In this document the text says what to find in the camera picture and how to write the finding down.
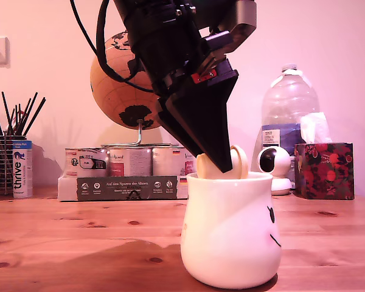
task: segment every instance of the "wood grain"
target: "wood grain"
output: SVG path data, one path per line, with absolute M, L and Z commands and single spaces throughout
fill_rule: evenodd
M 58 202 L 0 197 L 0 292 L 222 291 L 185 270 L 187 201 Z M 274 197 L 283 257 L 247 291 L 365 291 L 365 198 Z

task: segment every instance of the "security camera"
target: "security camera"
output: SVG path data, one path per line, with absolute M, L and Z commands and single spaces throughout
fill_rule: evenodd
M 257 158 L 259 170 L 273 175 L 272 195 L 287 195 L 291 188 L 291 181 L 286 175 L 291 168 L 291 157 L 288 152 L 278 146 L 264 148 Z

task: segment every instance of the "pink wall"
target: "pink wall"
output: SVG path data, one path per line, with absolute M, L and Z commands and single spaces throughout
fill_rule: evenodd
M 297 63 L 319 95 L 333 140 L 354 143 L 356 193 L 365 195 L 365 0 L 256 2 L 258 29 L 229 56 L 240 73 L 228 103 L 232 144 L 254 156 L 263 95 L 284 63 Z M 94 36 L 100 1 L 77 5 Z M 106 37 L 124 29 L 110 8 Z M 92 98 L 93 55 L 68 0 L 0 0 L 0 35 L 9 38 L 11 55 L 10 66 L 0 68 L 0 92 L 5 91 L 11 105 L 25 103 L 35 91 L 47 98 L 29 133 L 40 147 L 36 183 L 56 182 L 65 147 L 135 139 L 134 132 L 110 121 Z M 148 131 L 145 139 L 172 140 L 162 129 Z

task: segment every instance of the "thrive can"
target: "thrive can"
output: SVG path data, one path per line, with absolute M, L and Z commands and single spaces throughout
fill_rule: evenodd
M 66 148 L 65 177 L 93 178 L 107 175 L 108 151 L 104 148 Z
M 32 143 L 12 141 L 13 148 L 13 197 L 32 196 Z
M 153 175 L 185 176 L 196 172 L 196 158 L 184 147 L 153 149 Z
M 109 169 L 111 176 L 151 176 L 151 148 L 110 148 Z

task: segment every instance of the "drawn mouth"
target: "drawn mouth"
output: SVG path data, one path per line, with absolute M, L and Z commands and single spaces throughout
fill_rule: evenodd
M 278 246 L 280 246 L 281 247 L 281 244 L 273 237 L 273 235 L 270 235 L 270 237 L 274 240 L 274 242 L 276 242 L 277 243 L 277 245 Z

